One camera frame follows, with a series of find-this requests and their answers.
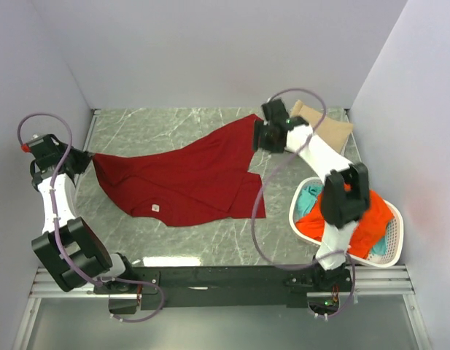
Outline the red t shirt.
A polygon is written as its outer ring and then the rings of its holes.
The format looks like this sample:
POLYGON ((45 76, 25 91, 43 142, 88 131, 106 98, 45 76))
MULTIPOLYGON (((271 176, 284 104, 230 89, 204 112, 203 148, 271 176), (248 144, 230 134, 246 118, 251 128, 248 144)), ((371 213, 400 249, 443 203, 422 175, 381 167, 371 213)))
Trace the red t shirt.
POLYGON ((265 205, 254 205, 262 180, 249 172, 255 120, 257 115, 248 115, 170 152, 138 157, 97 153, 98 183, 126 214, 155 218, 169 227, 263 218, 265 205))

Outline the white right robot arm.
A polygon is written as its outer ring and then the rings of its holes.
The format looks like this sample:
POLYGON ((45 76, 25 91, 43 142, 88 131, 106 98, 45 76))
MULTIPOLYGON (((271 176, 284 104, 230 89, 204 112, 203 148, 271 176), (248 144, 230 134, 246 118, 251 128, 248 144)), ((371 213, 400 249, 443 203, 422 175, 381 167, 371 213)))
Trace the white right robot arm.
POLYGON ((321 291, 336 282, 334 271, 345 263, 345 254, 363 214, 370 208, 368 170, 330 147, 309 122, 291 117, 281 99, 262 105, 264 121, 254 125, 253 150, 270 153, 289 151, 303 159, 322 181, 318 201, 323 218, 322 241, 315 259, 321 266, 311 273, 311 282, 321 291))

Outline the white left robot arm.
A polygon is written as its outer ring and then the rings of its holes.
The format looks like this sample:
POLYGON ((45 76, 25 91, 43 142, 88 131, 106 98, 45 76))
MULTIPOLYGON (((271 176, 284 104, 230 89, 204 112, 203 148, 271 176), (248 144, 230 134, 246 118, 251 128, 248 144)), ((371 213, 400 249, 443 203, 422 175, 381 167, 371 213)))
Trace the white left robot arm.
POLYGON ((52 180, 66 148, 67 144, 53 134, 38 136, 23 145, 23 149, 34 156, 30 165, 32 185, 42 196, 44 205, 42 234, 31 242, 31 247, 64 292, 87 283, 60 252, 54 226, 54 219, 57 219, 61 245, 76 267, 90 279, 105 284, 105 292, 130 292, 137 283, 132 265, 122 254, 108 253, 74 208, 75 177, 85 172, 93 155, 72 147, 55 180, 52 180))

